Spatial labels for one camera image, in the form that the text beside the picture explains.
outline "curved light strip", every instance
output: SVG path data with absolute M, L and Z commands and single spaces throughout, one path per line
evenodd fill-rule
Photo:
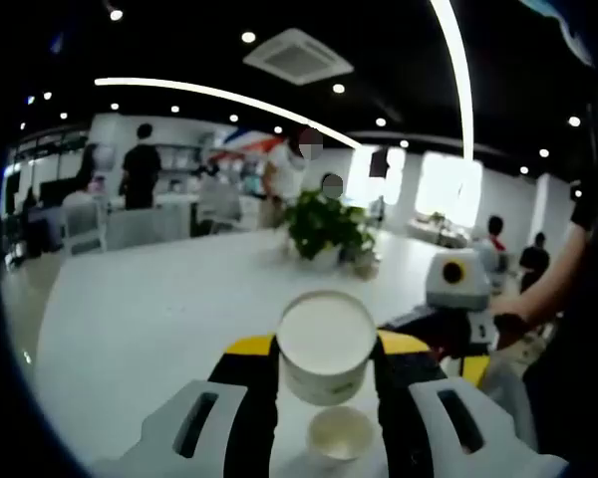
M 286 118 L 287 120 L 292 120 L 295 122 L 299 122 L 300 124 L 306 124 L 310 127 L 314 127 L 315 129 L 321 131 L 325 135 L 330 136 L 333 139 L 336 139 L 338 141 L 341 141 L 350 147 L 354 147 L 354 148 L 361 147 L 361 144 L 359 142 L 354 141 L 350 137 L 347 137 L 338 131 L 334 131 L 333 129 L 331 129 L 327 126 L 323 126 L 319 122 L 312 121 L 311 119 L 307 119 L 306 117 L 302 117 L 301 115 L 297 115 L 296 113 L 292 113 L 288 110 L 284 110 L 283 108 L 275 107 L 274 105 L 270 105 L 269 103 L 261 102 L 259 100 L 256 100 L 255 98 L 245 97 L 244 95 L 227 92 L 226 90 L 205 87 L 205 86 L 196 85 L 193 83 L 172 82 L 170 80 L 156 80 L 156 79 L 151 79 L 151 78 L 98 78 L 98 79 L 96 79 L 96 86 L 98 86 L 98 87 L 109 87 L 109 86 L 114 86 L 114 85 L 125 85 L 125 86 L 134 86 L 134 87 L 170 88 L 171 90 L 182 90 L 185 92 L 200 93 L 202 95 L 209 95 L 211 97 L 223 98 L 225 100 L 229 100 L 229 101 L 236 102 L 236 103 L 242 103 L 243 105 L 248 105 L 253 108 L 258 108 L 260 110 L 264 110 L 265 112 L 273 113 L 274 115 L 278 115 L 280 117 Z
M 471 86 L 469 85 L 469 70 L 467 56 L 460 37 L 460 30 L 456 16 L 449 0 L 430 0 L 441 29 L 446 37 L 451 66 L 456 79 L 458 90 L 458 106 L 460 107 L 460 124 L 462 127 L 462 154 L 465 159 L 474 159 L 474 113 L 471 105 Z

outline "white paper cup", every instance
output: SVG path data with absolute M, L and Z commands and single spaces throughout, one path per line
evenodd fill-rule
M 354 297 L 335 291 L 298 297 L 277 331 L 288 387 L 314 405 L 343 403 L 361 387 L 376 339 L 370 313 Z
M 348 406 L 326 408 L 310 422 L 308 450 L 313 462 L 336 466 L 364 454 L 373 434 L 370 419 L 360 411 Z

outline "hand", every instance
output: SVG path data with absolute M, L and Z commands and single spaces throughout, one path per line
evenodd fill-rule
M 515 314 L 500 314 L 494 316 L 494 324 L 498 329 L 499 338 L 497 349 L 506 349 L 518 342 L 531 330 L 531 326 L 520 316 Z

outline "ceiling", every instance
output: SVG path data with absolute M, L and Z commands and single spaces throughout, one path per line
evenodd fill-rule
M 328 12 L 323 2 L 311 1 L 295 8 L 254 2 L 207 9 L 197 2 L 114 1 L 124 11 L 119 22 L 110 20 L 102 0 L 58 3 L 30 12 L 35 28 L 23 46 L 23 100 L 13 119 L 14 140 L 67 121 L 88 121 L 94 113 L 108 112 L 111 103 L 118 103 L 122 114 L 170 116 L 170 107 L 178 105 L 180 117 L 228 122 L 236 113 L 244 127 L 272 131 L 276 125 L 291 126 L 226 100 L 93 84 L 98 77 L 145 77 L 250 96 L 340 132 L 393 131 L 410 139 L 414 150 L 460 153 L 460 141 L 435 140 L 460 140 L 461 129 L 449 51 L 429 0 L 379 0 L 360 4 L 358 10 L 350 3 L 329 4 Z M 575 179 L 587 151 L 585 105 L 596 88 L 595 73 L 568 50 L 556 21 L 518 0 L 451 4 L 465 43 L 474 140 L 489 151 L 477 149 L 475 157 L 512 174 L 526 165 L 530 175 L 551 171 Z M 324 43 L 354 72 L 297 87 L 243 64 L 253 48 L 287 28 Z M 245 31 L 256 34 L 253 44 L 241 42 Z M 335 95 L 334 83 L 344 84 L 346 92 Z M 45 91 L 53 93 L 47 102 Z M 36 95 L 31 106 L 25 104 L 27 95 Z M 69 117 L 61 120 L 60 112 Z M 571 127 L 570 116 L 581 117 L 582 127 Z M 377 117 L 387 125 L 377 127 Z M 24 131 L 21 121 L 27 125 Z M 364 142 L 363 135 L 355 139 Z M 382 142 L 398 144 L 399 139 Z M 540 148 L 549 149 L 548 158 L 538 155 Z

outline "ceiling vent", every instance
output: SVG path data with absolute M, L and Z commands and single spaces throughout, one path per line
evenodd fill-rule
M 296 28 L 262 43 L 243 59 L 243 63 L 297 86 L 354 70 L 323 43 Z

